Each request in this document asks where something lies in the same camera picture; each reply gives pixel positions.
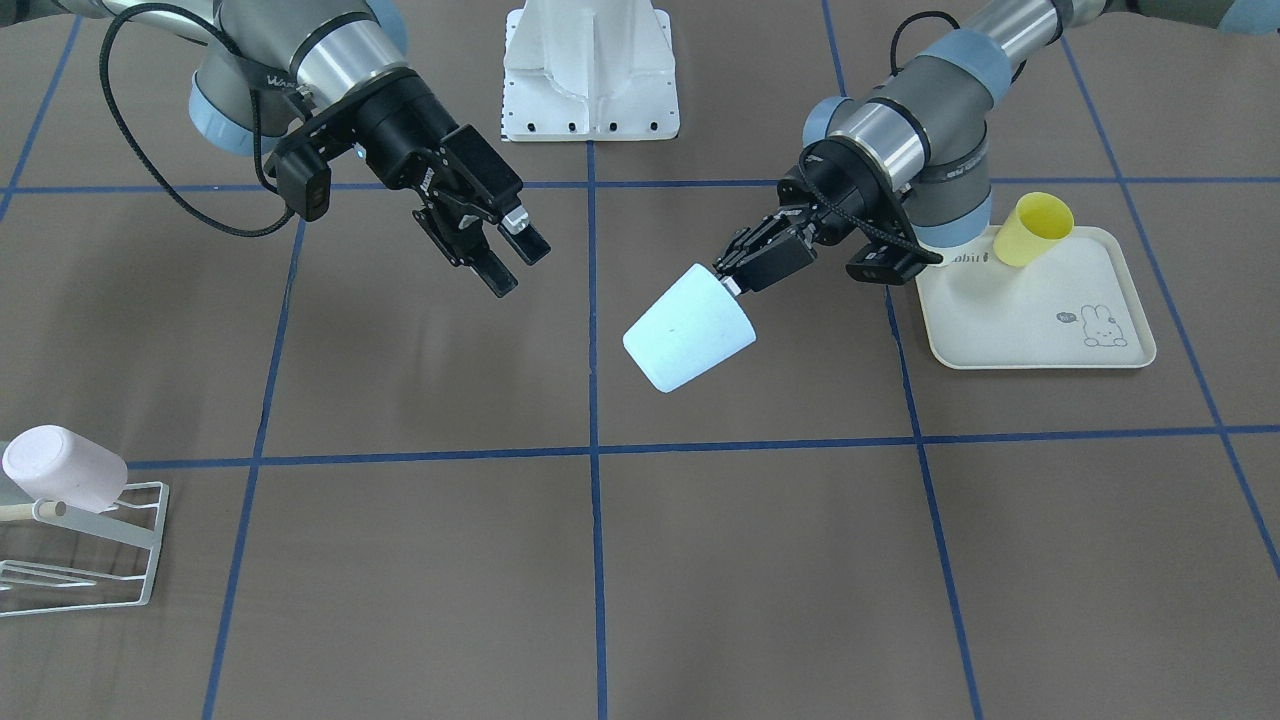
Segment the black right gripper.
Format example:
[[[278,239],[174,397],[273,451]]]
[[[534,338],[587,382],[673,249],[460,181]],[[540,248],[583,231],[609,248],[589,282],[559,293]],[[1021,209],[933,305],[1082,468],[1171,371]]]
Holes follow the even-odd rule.
[[[549,254],[520,201],[518,174],[474,127],[458,124],[416,72],[380,78],[352,123],[366,163],[385,187],[417,188],[434,170],[477,208],[479,215],[425,197],[413,219],[452,266],[471,269],[498,299],[518,282],[492,251],[480,217],[498,227],[525,264]]]

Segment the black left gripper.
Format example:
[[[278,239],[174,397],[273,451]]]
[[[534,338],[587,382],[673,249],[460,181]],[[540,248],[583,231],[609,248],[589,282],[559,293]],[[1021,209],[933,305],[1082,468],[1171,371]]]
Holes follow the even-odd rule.
[[[777,211],[739,231],[713,264],[718,275],[735,275],[742,292],[760,292],[810,266],[812,245],[836,245],[854,231],[911,240],[897,192],[850,140],[806,146],[778,181],[778,200]]]

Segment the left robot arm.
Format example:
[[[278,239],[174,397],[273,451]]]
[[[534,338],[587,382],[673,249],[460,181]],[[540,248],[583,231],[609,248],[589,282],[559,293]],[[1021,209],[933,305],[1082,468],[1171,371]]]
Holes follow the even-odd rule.
[[[1231,35],[1277,29],[1275,1],[992,1],[863,97],[829,97],[780,179],[778,209],[741,229],[712,269],[733,295],[763,291],[860,231],[859,282],[901,286],[989,223],[987,117],[1027,60],[1068,31],[1129,13]]]

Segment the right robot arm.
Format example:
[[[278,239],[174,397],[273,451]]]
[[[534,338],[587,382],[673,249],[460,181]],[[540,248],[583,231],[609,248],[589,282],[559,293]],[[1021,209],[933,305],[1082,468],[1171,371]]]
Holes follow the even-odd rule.
[[[494,225],[518,256],[549,254],[520,200],[521,178],[471,126],[458,123],[408,64],[403,18],[392,1],[5,1],[3,26],[52,15],[109,20],[99,51],[108,110],[143,168],[175,188],[143,152],[116,104],[113,46],[128,22],[205,47],[188,101],[214,146],[253,160],[284,218],[314,222],[330,206],[333,159],[358,150],[389,190],[421,200],[413,213],[453,266],[495,296],[517,282],[492,251]]]

